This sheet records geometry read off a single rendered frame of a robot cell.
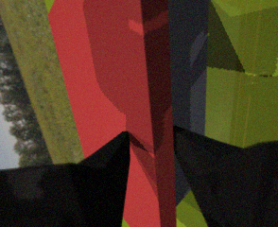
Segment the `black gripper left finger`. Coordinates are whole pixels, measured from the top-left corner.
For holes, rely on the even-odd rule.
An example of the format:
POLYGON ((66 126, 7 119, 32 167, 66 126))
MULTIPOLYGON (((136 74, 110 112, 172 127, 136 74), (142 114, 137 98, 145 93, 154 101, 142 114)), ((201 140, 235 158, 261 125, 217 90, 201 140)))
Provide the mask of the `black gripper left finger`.
POLYGON ((0 169, 0 220, 66 216, 74 227, 122 227, 129 170, 128 131, 77 164, 0 169))

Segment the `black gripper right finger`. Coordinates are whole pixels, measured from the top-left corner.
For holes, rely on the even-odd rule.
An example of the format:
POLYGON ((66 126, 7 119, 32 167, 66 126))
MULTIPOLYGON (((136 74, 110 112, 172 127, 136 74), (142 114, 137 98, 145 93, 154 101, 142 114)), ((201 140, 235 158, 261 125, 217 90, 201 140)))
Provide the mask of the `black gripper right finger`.
POLYGON ((174 151, 208 227, 262 227, 278 141, 239 148, 173 126, 174 151))

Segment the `red lid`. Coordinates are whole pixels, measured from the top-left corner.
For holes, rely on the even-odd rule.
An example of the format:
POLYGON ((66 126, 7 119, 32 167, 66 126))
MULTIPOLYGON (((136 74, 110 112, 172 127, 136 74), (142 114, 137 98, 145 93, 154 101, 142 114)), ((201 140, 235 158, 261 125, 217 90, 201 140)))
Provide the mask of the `red lid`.
POLYGON ((123 219, 177 227, 167 0, 54 0, 47 17, 84 159, 128 131, 123 219))

